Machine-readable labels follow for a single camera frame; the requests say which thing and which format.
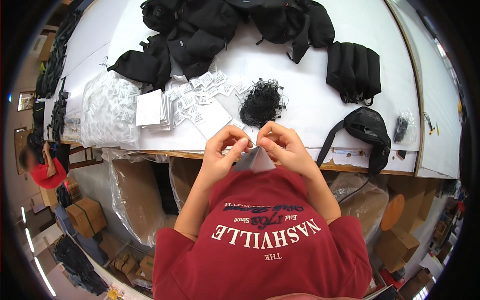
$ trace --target stack of white tags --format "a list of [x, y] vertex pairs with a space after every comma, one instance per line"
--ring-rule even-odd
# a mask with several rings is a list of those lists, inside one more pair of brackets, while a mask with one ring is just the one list
[[172, 102], [161, 90], [137, 96], [137, 126], [151, 132], [174, 128]]

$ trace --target tangled black string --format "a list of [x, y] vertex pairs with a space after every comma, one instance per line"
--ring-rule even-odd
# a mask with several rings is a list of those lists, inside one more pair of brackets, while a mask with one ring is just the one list
[[280, 118], [282, 109], [287, 108], [283, 96], [283, 87], [278, 85], [278, 81], [270, 79], [263, 81], [261, 78], [252, 85], [245, 93], [243, 105], [240, 109], [241, 121], [249, 126], [262, 128], [268, 121], [275, 121]]

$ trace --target fluorescent light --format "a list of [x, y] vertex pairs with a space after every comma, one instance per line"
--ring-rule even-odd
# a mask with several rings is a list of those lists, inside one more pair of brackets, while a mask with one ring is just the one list
[[24, 219], [24, 224], [27, 222], [27, 219], [25, 218], [25, 208], [22, 206], [22, 218]]
[[35, 249], [33, 248], [33, 243], [32, 239], [30, 238], [30, 232], [28, 231], [28, 228], [25, 228], [25, 233], [27, 234], [27, 240], [28, 244], [30, 245], [30, 250], [32, 250], [32, 253], [35, 253]]
[[38, 270], [40, 271], [40, 275], [42, 276], [43, 281], [45, 281], [45, 284], [47, 285], [47, 288], [50, 290], [50, 293], [52, 293], [52, 296], [53, 296], [53, 297], [56, 297], [57, 294], [55, 294], [55, 291], [53, 290], [52, 286], [51, 286], [50, 283], [48, 282], [48, 279], [47, 279], [47, 277], [45, 276], [45, 273], [43, 272], [42, 266], [40, 266], [40, 262], [38, 261], [38, 259], [37, 259], [36, 257], [34, 257], [34, 259], [35, 259], [36, 267], [37, 267]]

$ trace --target window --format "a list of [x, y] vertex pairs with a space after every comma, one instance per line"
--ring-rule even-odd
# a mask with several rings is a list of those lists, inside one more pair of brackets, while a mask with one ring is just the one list
[[427, 295], [428, 295], [428, 289], [427, 287], [423, 287], [420, 293], [418, 293], [415, 297], [413, 297], [413, 300], [424, 300], [425, 298], [427, 298]]
[[32, 109], [33, 108], [33, 103], [35, 101], [34, 95], [35, 95], [34, 91], [21, 92], [20, 97], [18, 99], [18, 109], [17, 109], [17, 111]]

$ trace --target black strap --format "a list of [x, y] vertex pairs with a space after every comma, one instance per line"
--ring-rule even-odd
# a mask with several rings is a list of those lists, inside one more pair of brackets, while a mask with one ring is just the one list
[[328, 136], [325, 139], [324, 145], [322, 146], [322, 149], [320, 150], [320, 153], [318, 155], [317, 166], [320, 166], [323, 163], [325, 157], [327, 156], [328, 151], [330, 151], [330, 146], [333, 143], [333, 139], [335, 139], [335, 134], [337, 133], [337, 131], [343, 128], [344, 123], [345, 123], [345, 120], [341, 120], [328, 133]]

